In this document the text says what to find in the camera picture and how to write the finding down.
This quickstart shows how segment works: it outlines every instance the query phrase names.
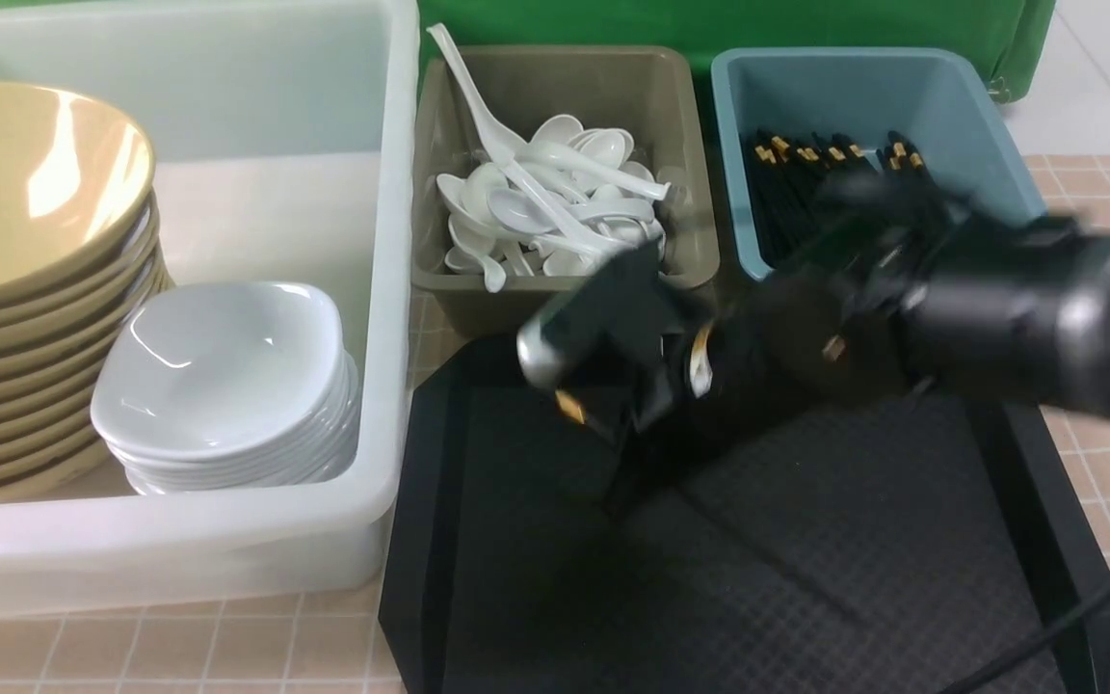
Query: white bowl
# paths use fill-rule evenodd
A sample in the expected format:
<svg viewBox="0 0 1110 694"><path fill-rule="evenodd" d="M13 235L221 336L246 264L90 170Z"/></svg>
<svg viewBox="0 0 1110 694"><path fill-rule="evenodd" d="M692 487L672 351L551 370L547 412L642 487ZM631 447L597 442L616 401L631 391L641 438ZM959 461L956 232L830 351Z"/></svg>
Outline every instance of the white bowl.
<svg viewBox="0 0 1110 694"><path fill-rule="evenodd" d="M193 284L128 321L92 394L92 425L140 456L201 462L291 434L325 402L344 353L340 314L289 282Z"/></svg>
<svg viewBox="0 0 1110 694"><path fill-rule="evenodd" d="M185 464L175 469L165 461L142 461L111 447L128 474L128 482L140 493L181 493L211 489L281 486L323 482L341 474L354 460L357 450L359 401L356 369L350 369L340 390L334 426L309 430L303 442L251 460L224 457L215 463Z"/></svg>
<svg viewBox="0 0 1110 694"><path fill-rule="evenodd" d="M256 449L229 454L228 456L204 457L200 461L168 460L168 457L149 456L132 449L110 444L110 450L120 462L129 469L157 471L157 473L173 477L188 475L224 474L228 470L256 470L261 466L273 466L278 457L303 456L304 451L314 442L331 437L332 432L340 430L347 420L351 409L357 406L357 368L351 355L343 354L342 362L336 368L336 375L325 401L313 410L311 416L284 435L268 441Z"/></svg>

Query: stack of yellow bowls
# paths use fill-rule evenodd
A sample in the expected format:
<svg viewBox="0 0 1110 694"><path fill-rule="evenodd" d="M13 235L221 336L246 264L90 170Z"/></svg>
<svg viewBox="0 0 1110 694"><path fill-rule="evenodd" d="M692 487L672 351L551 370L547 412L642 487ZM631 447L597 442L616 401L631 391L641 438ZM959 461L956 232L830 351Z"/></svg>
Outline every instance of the stack of yellow bowls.
<svg viewBox="0 0 1110 694"><path fill-rule="evenodd" d="M142 129L78 93L0 84L0 501L109 460L92 385L124 319L171 286Z"/></svg>

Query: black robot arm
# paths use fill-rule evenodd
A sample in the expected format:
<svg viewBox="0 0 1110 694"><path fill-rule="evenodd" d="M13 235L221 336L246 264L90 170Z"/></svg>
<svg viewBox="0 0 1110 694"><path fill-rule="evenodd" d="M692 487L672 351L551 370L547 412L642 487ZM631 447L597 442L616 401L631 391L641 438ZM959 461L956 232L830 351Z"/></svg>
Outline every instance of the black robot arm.
<svg viewBox="0 0 1110 694"><path fill-rule="evenodd" d="M1110 419L1110 234L1005 223L890 177L831 180L823 199L820 235L717 315L647 247L521 330L529 381L619 449L608 510L820 405L945 390ZM628 412L559 391L604 353L635 374Z"/></svg>

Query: green backdrop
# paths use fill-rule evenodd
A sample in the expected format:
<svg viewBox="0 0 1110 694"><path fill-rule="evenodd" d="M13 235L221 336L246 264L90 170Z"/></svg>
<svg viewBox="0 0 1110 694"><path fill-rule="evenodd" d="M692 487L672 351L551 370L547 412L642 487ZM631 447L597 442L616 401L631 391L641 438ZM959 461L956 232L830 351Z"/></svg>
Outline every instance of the green backdrop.
<svg viewBox="0 0 1110 694"><path fill-rule="evenodd" d="M50 0L0 0L0 8ZM998 101L1030 89L1054 0L418 0L458 43L639 43L688 57L740 46L924 46L968 58ZM423 42L423 64L435 54Z"/></svg>

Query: white plastic bin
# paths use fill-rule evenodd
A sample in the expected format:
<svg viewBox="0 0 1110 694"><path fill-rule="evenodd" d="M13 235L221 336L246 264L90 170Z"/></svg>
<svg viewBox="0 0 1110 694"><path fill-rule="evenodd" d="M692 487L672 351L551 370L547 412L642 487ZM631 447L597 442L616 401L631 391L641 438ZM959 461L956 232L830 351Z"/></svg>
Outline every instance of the white plastic bin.
<svg viewBox="0 0 1110 694"><path fill-rule="evenodd" d="M307 281L362 365L362 440L316 485L0 506L0 616L352 587L379 571L405 433L413 0L123 0L0 11L0 80L132 113L179 282Z"/></svg>

